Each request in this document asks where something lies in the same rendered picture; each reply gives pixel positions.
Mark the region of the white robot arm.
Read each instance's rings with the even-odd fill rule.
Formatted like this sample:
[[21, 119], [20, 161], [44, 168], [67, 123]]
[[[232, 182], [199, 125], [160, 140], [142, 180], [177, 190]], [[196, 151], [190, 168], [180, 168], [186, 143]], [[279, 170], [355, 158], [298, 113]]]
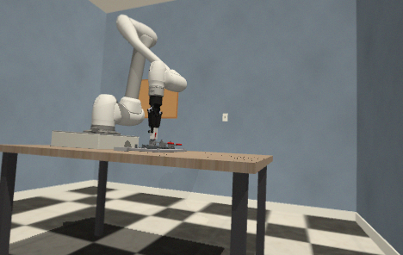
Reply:
[[91, 128], [84, 130], [84, 133], [121, 135], [115, 131], [115, 124], [135, 126], [145, 119], [138, 99], [146, 59], [151, 62], [148, 96], [164, 97], [164, 89], [182, 92], [187, 87], [186, 80], [180, 74], [150, 51], [158, 40], [152, 29], [124, 15], [117, 17], [116, 24], [121, 35], [133, 46], [126, 94], [119, 103], [112, 95], [99, 95], [92, 109]]

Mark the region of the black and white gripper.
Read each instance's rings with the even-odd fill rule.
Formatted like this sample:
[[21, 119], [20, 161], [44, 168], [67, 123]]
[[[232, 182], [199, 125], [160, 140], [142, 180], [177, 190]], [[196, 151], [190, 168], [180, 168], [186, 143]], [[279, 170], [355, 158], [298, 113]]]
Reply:
[[[151, 128], [150, 139], [157, 139], [158, 128], [160, 126], [161, 116], [163, 112], [160, 111], [160, 106], [162, 106], [163, 98], [161, 96], [150, 96], [149, 105], [151, 107], [147, 109], [148, 112], [148, 123]], [[155, 137], [156, 133], [156, 137]]]

